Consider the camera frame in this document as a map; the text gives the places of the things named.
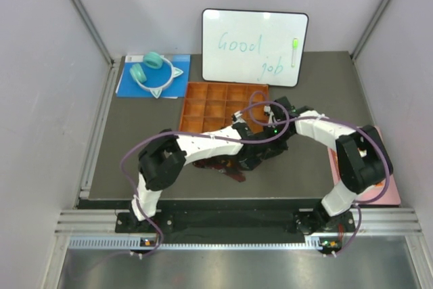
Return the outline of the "red patterned necktie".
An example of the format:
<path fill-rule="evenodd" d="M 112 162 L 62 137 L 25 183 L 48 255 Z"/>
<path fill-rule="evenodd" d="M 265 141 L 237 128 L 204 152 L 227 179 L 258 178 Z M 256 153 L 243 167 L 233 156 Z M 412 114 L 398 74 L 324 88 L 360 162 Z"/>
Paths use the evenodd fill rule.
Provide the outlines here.
<path fill-rule="evenodd" d="M 274 158 L 283 153 L 284 149 L 265 149 L 263 152 L 251 153 L 239 152 L 237 155 L 220 155 L 205 158 L 193 162 L 193 166 L 199 169 L 209 169 L 224 174 L 241 183 L 246 180 L 245 171 L 253 171 L 263 161 Z"/>

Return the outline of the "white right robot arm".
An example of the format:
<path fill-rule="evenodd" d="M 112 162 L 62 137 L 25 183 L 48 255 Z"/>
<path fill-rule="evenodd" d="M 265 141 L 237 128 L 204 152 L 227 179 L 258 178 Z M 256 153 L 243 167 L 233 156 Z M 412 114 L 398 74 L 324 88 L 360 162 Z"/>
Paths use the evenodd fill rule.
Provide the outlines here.
<path fill-rule="evenodd" d="M 336 154 L 337 182 L 313 210 L 320 230 L 333 231 L 352 204 L 370 204 L 386 195 L 393 165 L 374 126 L 357 127 L 307 107 L 284 110 L 276 102 L 267 104 L 265 112 L 274 129 L 287 126 L 285 134 L 308 137 Z"/>

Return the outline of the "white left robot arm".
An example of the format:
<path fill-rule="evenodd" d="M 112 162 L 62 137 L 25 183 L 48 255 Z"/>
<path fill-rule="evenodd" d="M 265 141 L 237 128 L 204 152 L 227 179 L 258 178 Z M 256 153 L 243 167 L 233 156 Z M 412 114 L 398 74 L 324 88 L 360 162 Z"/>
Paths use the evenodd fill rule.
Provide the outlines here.
<path fill-rule="evenodd" d="M 268 152 L 274 135 L 272 131 L 253 134 L 240 122 L 205 133 L 167 129 L 149 138 L 138 154 L 139 180 L 131 202 L 131 226 L 141 233 L 152 228 L 162 191 L 174 184 L 185 166 L 232 158 L 235 166 L 229 171 L 251 171 Z"/>

